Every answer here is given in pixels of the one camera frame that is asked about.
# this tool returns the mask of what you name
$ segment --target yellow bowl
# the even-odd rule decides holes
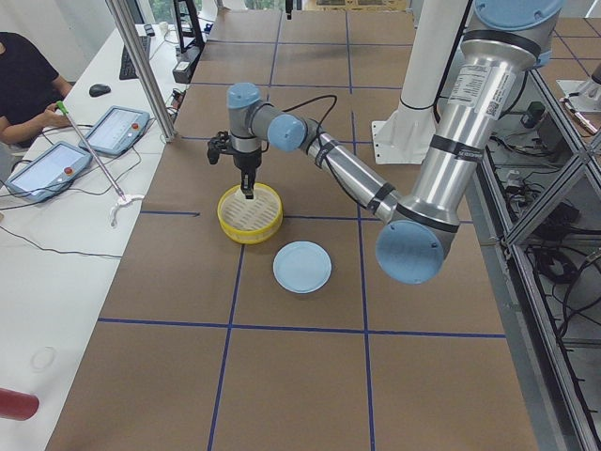
[[[263,183],[254,185],[254,199],[247,199],[239,186],[227,190],[217,205],[223,233],[240,244],[257,244],[271,238],[282,224],[280,196]]]

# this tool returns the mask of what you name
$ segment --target black shirt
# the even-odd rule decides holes
[[[51,81],[58,72],[34,44],[16,33],[0,32],[0,117],[21,124],[62,100]]]

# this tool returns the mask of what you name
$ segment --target white desk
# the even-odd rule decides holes
[[[115,30],[65,99],[78,123],[94,124],[115,104],[152,115],[139,80],[118,80],[122,48],[123,41]],[[165,100],[174,87],[185,89],[174,82],[171,73],[176,65],[174,45],[163,42],[158,27],[150,55]],[[112,92],[91,98],[87,91],[95,83],[109,85]],[[54,142],[78,142],[73,131],[48,136]],[[40,137],[25,158],[35,158],[48,146]],[[127,194],[146,193],[163,146],[155,123],[135,146],[141,163],[119,180]],[[117,177],[137,161],[138,156],[129,151],[108,167]],[[92,192],[109,186],[98,169],[73,184],[73,188]],[[6,189],[0,190],[0,195],[5,194]],[[113,229],[108,215],[115,202],[112,189],[99,196],[67,191],[41,205],[5,210],[0,225],[43,247],[121,255],[140,202],[121,209]],[[0,209],[24,204],[10,196],[0,197]],[[27,421],[0,418],[0,450],[40,451],[54,430],[119,260],[42,252],[3,230],[0,255],[0,387],[35,394],[40,400],[38,412]]]

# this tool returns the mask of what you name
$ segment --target blue tablet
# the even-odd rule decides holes
[[[5,183],[8,190],[34,202],[66,190],[92,161],[89,152],[58,142]]]
[[[146,131],[150,114],[123,106],[112,106],[87,133],[85,139],[98,153],[118,156],[129,149]],[[80,148],[85,148],[82,141]]]

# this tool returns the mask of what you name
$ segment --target green handle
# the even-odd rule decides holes
[[[58,101],[56,103],[56,107],[63,113],[63,115],[68,115],[69,111],[67,111],[67,107],[65,106],[65,103],[63,103],[62,101]]]

